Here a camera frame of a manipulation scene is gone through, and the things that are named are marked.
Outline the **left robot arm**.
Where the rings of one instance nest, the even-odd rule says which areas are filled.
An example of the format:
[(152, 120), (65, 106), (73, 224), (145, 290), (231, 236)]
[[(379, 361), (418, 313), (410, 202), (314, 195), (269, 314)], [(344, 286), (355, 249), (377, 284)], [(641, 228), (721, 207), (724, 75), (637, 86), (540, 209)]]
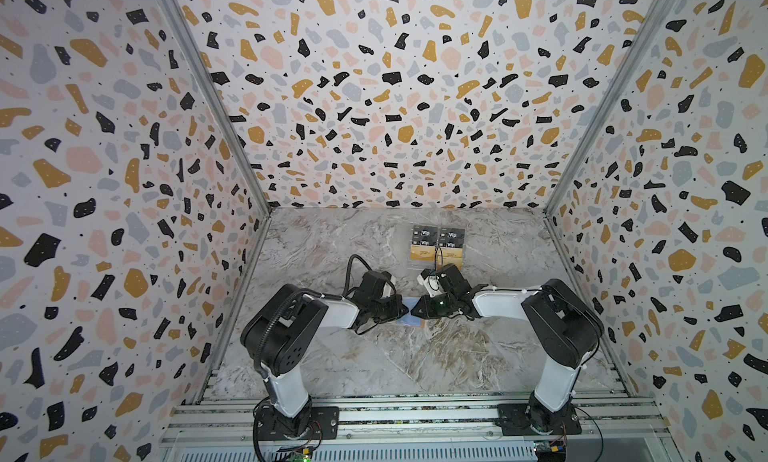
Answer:
[(266, 416), (274, 430), (297, 438), (310, 427), (312, 401), (300, 363), (319, 329), (349, 329), (363, 335), (407, 313), (387, 271), (367, 271), (357, 286), (346, 286), (340, 295), (293, 284), (281, 287), (240, 336), (267, 389)]

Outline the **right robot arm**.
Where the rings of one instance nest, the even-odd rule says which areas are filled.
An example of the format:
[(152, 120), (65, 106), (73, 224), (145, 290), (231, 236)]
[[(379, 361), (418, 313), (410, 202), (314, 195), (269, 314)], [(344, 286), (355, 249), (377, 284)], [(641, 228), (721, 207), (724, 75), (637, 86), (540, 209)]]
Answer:
[(530, 325), (546, 353), (544, 368), (527, 405), (499, 408), (499, 426), (514, 434), (578, 434), (573, 390), (582, 367), (600, 350), (604, 325), (562, 280), (539, 287), (473, 286), (454, 264), (425, 269), (418, 282), (426, 290), (411, 314), (424, 320), (464, 316), (501, 317)]

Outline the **tan leather card holder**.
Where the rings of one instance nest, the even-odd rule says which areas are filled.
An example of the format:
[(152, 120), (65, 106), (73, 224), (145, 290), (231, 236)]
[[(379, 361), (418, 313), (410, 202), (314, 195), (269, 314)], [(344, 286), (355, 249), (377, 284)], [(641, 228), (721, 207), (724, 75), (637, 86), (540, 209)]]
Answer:
[(411, 310), (417, 305), (418, 297), (404, 297), (402, 302), (407, 308), (407, 313), (394, 321), (395, 325), (423, 328), (426, 321), (411, 314)]

